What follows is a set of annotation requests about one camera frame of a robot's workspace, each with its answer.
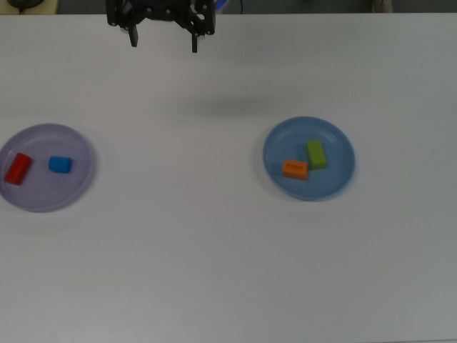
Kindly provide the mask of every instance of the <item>white table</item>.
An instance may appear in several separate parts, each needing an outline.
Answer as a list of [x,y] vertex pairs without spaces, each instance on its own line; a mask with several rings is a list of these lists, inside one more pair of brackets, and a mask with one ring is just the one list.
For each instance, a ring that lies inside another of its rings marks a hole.
[[[0,201],[5,343],[349,343],[457,337],[457,16],[218,17],[139,47],[104,16],[0,18],[0,144],[85,135],[88,191]],[[326,202],[261,162],[293,116],[341,128],[353,181]]]

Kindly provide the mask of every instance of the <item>red cylinder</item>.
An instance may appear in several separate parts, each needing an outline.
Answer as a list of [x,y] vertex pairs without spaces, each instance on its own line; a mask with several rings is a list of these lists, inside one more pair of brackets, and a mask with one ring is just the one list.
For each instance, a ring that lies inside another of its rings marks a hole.
[[27,170],[29,170],[31,158],[19,152],[11,163],[4,180],[10,184],[21,184]]

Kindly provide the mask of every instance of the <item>blue block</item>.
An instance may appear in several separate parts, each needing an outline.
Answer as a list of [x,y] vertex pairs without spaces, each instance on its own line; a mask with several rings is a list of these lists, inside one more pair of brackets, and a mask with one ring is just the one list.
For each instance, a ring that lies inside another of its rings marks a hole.
[[52,172],[68,174],[71,169],[71,158],[51,156],[48,167]]

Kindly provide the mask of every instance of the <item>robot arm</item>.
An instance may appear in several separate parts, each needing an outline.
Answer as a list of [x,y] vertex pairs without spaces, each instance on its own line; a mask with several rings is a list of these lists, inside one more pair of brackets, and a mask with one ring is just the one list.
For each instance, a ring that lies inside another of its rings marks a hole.
[[192,52],[197,39],[214,34],[216,14],[214,0],[106,0],[108,24],[127,30],[132,46],[138,44],[136,25],[145,18],[175,21],[192,34]]

